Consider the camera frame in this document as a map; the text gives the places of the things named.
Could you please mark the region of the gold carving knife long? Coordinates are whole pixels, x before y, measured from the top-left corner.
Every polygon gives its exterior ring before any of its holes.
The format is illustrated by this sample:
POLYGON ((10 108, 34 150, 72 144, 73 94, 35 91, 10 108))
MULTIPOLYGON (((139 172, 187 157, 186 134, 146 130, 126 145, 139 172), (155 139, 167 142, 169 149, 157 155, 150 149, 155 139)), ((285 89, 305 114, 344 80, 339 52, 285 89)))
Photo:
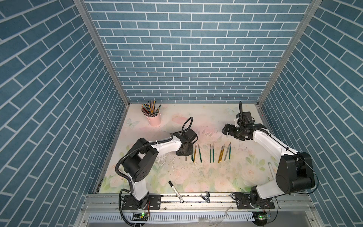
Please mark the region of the gold carving knife long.
POLYGON ((194 146, 194 154, 193 154, 193 162, 195 163, 196 160, 196 154, 197 154, 197 144, 194 146))

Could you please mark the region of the silver carving knife capped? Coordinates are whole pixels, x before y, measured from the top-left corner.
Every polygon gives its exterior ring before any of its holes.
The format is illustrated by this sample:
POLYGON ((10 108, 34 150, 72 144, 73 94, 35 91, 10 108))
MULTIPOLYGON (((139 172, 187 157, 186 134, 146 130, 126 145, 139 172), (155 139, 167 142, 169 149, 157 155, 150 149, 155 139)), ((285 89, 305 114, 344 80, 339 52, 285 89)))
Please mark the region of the silver carving knife capped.
POLYGON ((230 147, 231 147, 231 143, 229 143, 229 145, 227 146, 226 153, 225 153, 225 156, 224 156, 224 161, 226 161, 226 159, 227 159, 227 157, 229 155, 230 147))

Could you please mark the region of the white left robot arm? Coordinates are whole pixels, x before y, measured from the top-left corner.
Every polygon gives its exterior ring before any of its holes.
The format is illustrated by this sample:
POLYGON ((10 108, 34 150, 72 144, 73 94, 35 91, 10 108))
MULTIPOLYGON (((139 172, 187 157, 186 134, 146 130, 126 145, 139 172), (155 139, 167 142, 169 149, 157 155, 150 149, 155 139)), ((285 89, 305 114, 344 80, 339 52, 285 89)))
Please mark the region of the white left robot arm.
POLYGON ((190 128, 171 133, 168 138, 159 141, 140 138, 117 162, 115 173, 128 181, 133 199, 142 201, 148 197, 145 178, 156 159, 168 153, 189 156, 197 140, 198 135, 190 128))

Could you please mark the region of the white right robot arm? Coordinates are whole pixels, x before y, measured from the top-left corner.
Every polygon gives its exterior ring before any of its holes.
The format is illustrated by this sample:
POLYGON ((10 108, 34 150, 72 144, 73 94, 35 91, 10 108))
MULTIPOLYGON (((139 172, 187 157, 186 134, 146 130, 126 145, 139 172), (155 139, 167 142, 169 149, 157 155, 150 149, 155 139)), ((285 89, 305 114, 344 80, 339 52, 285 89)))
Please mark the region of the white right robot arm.
POLYGON ((302 190, 318 185, 312 157, 306 152, 298 152, 288 147, 269 132, 267 127, 255 123, 250 112, 237 114, 234 124, 226 124, 222 133, 241 141, 253 140, 279 161, 273 180, 251 188, 251 202, 285 194, 300 194, 302 190))

